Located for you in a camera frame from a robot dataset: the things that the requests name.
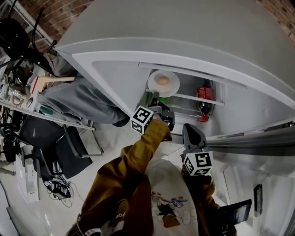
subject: hand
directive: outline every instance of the hand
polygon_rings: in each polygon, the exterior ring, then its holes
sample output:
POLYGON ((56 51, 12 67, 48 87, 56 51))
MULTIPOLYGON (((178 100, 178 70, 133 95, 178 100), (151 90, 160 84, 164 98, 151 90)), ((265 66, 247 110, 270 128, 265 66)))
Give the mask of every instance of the hand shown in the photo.
POLYGON ((153 119, 154 119, 154 120, 158 120, 158 121, 160 121, 160 122, 162 122, 163 124, 165 124, 165 125, 168 126, 168 123, 166 123, 165 121, 163 121, 163 120, 161 119, 161 116, 159 115, 159 113, 154 114, 154 115, 153 115, 153 119))

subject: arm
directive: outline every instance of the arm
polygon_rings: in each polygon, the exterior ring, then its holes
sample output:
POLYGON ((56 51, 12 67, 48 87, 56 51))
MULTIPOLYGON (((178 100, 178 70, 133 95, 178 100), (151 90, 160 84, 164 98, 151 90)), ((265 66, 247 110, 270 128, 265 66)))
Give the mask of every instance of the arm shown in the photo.
MULTIPOLYGON (((148 162, 164 139, 172 140, 168 127, 153 119, 139 141, 123 148, 119 158, 98 170, 81 210, 82 228, 83 222, 87 222, 88 228, 101 227, 114 215, 117 203, 131 196, 140 184, 148 162)), ((68 235, 75 233, 76 224, 68 235)))

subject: gray pants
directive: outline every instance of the gray pants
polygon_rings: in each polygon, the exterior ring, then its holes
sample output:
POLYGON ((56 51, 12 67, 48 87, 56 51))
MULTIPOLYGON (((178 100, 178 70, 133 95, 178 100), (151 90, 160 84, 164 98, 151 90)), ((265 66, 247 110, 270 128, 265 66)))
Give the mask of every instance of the gray pants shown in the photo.
POLYGON ((3 168, 3 166, 11 165, 12 162, 8 162, 6 160, 0 160, 0 173, 1 174, 7 174, 11 176, 15 176, 15 171, 9 171, 3 168))

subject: egg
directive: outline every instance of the egg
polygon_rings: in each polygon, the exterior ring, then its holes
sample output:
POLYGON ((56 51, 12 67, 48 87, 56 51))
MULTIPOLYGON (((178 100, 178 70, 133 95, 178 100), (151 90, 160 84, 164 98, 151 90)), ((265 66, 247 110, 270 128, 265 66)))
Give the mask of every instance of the egg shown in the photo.
POLYGON ((164 85, 168 85, 170 83, 170 79, 163 76, 163 77, 160 77, 158 80, 157 80, 157 84, 158 85, 161 85, 161 86, 164 86, 164 85))

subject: white t-shirt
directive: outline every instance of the white t-shirt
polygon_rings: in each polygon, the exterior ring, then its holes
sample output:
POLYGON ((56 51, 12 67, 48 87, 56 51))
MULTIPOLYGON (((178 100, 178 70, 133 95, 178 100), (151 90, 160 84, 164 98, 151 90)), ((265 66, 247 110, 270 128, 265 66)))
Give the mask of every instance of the white t-shirt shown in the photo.
POLYGON ((151 184, 154 236, 198 236, 193 199, 180 171, 164 159, 151 160, 145 173, 151 184))

